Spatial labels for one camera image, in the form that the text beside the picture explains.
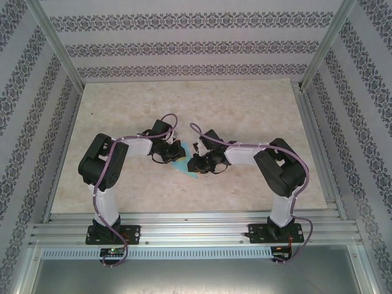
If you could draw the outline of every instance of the patterned wallpaper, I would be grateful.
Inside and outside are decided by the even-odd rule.
[[[307,89],[347,214],[392,293],[392,2],[358,1]]]
[[[300,81],[340,3],[42,1],[85,82]]]
[[[42,221],[78,93],[22,0],[0,0],[0,293]]]

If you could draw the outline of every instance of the table surface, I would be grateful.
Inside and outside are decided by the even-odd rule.
[[[283,138],[308,164],[311,180],[296,208],[326,208],[290,81],[169,81],[87,84],[56,190],[52,213],[93,213],[78,164],[98,133],[113,138],[152,128],[166,113],[179,118],[179,139],[194,152],[197,134],[214,129],[225,141]],[[230,166],[195,179],[150,157],[126,159],[115,185],[122,213],[270,210],[273,193],[257,167]]]

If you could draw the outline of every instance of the blue object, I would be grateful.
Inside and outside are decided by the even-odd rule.
[[[187,143],[181,143],[181,146],[185,149],[185,154],[186,157],[184,159],[181,159],[176,162],[172,162],[171,165],[177,168],[178,170],[181,170],[183,173],[186,173],[187,175],[190,175],[191,177],[197,179],[197,174],[196,173],[190,173],[188,171],[188,162],[191,159],[191,153],[189,149],[189,145]]]

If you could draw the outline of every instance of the robotic arm base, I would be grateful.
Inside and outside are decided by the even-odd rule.
[[[245,236],[249,238],[251,244],[265,243],[303,243],[304,236],[301,224],[294,223],[294,219],[285,227],[280,228],[270,218],[266,224],[249,224],[249,233]]]
[[[111,226],[124,239],[128,245],[138,245],[140,239],[139,225],[121,225],[121,218],[118,216],[116,222]],[[108,227],[101,225],[95,219],[92,220],[92,225],[88,227],[87,245],[122,245],[123,242],[111,231]]]

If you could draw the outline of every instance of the cable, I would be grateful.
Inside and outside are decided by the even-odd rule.
[[[156,162],[157,164],[168,164],[170,162],[172,162],[172,159],[169,159],[167,162],[163,162],[163,161],[158,161],[156,159],[154,159],[154,155],[151,155],[151,159],[153,160],[153,162]]]
[[[228,167],[228,165],[226,165],[226,167],[225,167],[225,169],[224,170],[222,170],[222,171],[219,171],[219,172],[214,172],[214,171],[209,171],[210,173],[213,173],[214,175],[218,175],[218,174],[220,174],[220,173],[223,173],[226,169],[227,169],[227,167]]]
[[[204,137],[204,138],[206,138],[206,139],[208,139],[208,140],[210,140],[210,141],[213,141],[213,142],[216,142],[216,143],[225,145],[225,146],[233,146],[233,147],[240,147],[240,146],[242,146],[242,147],[251,147],[251,148],[257,147],[257,148],[269,148],[269,149],[278,150],[278,151],[284,152],[284,153],[286,153],[286,154],[288,154],[288,155],[294,157],[294,158],[301,164],[301,166],[303,167],[303,169],[304,169],[304,171],[305,171],[305,182],[304,182],[304,184],[302,185],[302,187],[301,187],[301,188],[296,192],[296,194],[294,195],[294,199],[293,199],[292,205],[291,205],[291,207],[290,207],[290,215],[291,215],[292,217],[294,217],[295,219],[300,219],[300,220],[302,220],[302,221],[307,221],[307,222],[309,222],[309,224],[310,224],[310,226],[311,226],[311,230],[309,231],[309,234],[308,234],[308,236],[307,236],[307,238],[306,238],[304,244],[301,246],[301,249],[300,249],[300,250],[299,250],[290,260],[285,261],[285,260],[283,260],[283,259],[281,259],[281,258],[279,258],[279,257],[275,257],[275,259],[278,259],[278,260],[281,262],[280,264],[284,264],[284,265],[285,265],[286,263],[291,262],[292,260],[296,259],[296,257],[298,256],[298,254],[300,254],[300,253],[302,252],[302,250],[305,248],[306,244],[307,244],[307,243],[309,242],[309,240],[311,239],[311,236],[312,236],[312,233],[313,233],[313,223],[312,223],[312,221],[311,221],[310,219],[308,219],[308,218],[306,218],[306,217],[296,217],[296,216],[293,214],[293,213],[294,213],[295,202],[296,202],[296,199],[298,198],[298,195],[299,195],[300,193],[302,193],[302,191],[305,190],[305,188],[306,188],[307,185],[309,184],[309,177],[310,177],[310,174],[309,174],[309,168],[307,167],[306,163],[305,163],[298,155],[296,155],[295,153],[293,153],[293,152],[291,152],[291,151],[289,151],[289,150],[287,150],[287,149],[284,149],[284,148],[282,148],[282,147],[271,146],[271,145],[263,145],[263,144],[239,144],[239,143],[238,143],[238,144],[232,144],[232,143],[226,143],[226,142],[224,142],[224,141],[220,141],[220,140],[217,140],[217,139],[215,139],[215,138],[211,138],[211,137],[209,137],[209,136],[203,134],[202,129],[201,129],[198,125],[196,125],[194,122],[191,122],[191,123],[189,124],[189,126],[190,126],[190,128],[191,128],[193,131],[195,131],[195,132],[198,133],[200,136],[202,136],[202,137]]]
[[[109,225],[109,223],[101,216],[101,213],[99,212],[98,207],[97,207],[97,192],[98,192],[98,187],[99,187],[99,185],[101,184],[102,180],[104,179],[104,176],[105,176],[105,174],[106,174],[106,171],[108,170],[108,166],[109,166],[111,157],[113,156],[113,152],[114,152],[114,150],[115,150],[116,144],[117,144],[118,142],[120,142],[120,141],[123,141],[123,140],[138,139],[138,138],[140,138],[140,137],[142,137],[142,138],[147,138],[147,139],[155,139],[155,138],[161,138],[161,137],[166,136],[166,135],[169,134],[170,132],[173,132],[173,131],[174,131],[174,129],[177,127],[177,123],[178,123],[178,117],[177,117],[174,113],[168,113],[167,115],[164,115],[160,120],[162,121],[162,120],[164,120],[164,119],[165,119],[166,117],[168,117],[168,116],[174,117],[175,120],[176,120],[176,122],[174,123],[174,126],[173,126],[170,130],[168,130],[167,132],[164,132],[163,134],[160,134],[160,135],[154,135],[154,136],[144,136],[144,135],[141,136],[141,135],[137,135],[137,136],[126,136],[126,137],[121,137],[121,138],[116,139],[116,140],[113,142],[113,144],[112,144],[112,146],[111,146],[111,148],[110,148],[110,152],[109,152],[108,158],[106,159],[106,163],[105,163],[104,169],[102,170],[102,173],[101,173],[100,176],[99,176],[98,182],[97,182],[97,183],[95,184],[95,186],[94,186],[94,193],[93,193],[93,197],[92,197],[92,204],[93,204],[93,206],[94,206],[94,210],[96,211],[97,216],[98,216],[99,219],[102,221],[102,223],[104,223],[104,225],[105,225],[106,227],[108,227],[109,230],[111,230],[118,238],[120,238],[120,240],[121,240],[122,243],[124,244],[126,253],[124,254],[124,257],[123,257],[121,260],[119,260],[118,262],[116,262],[114,265],[108,265],[108,264],[106,264],[106,263],[105,263],[105,259],[106,259],[107,255],[104,256],[104,258],[102,259],[102,263],[104,264],[104,266],[110,266],[111,268],[114,267],[114,266],[118,266],[118,265],[122,264],[122,263],[125,261],[125,259],[127,258],[127,256],[128,256],[128,243],[127,243],[127,241],[126,241],[126,240],[123,238],[123,236],[121,236],[115,229],[113,229],[113,228],[111,227],[111,225]]]
[[[291,254],[293,252],[293,238],[291,234],[288,234],[288,247],[290,248],[290,252],[288,254]]]

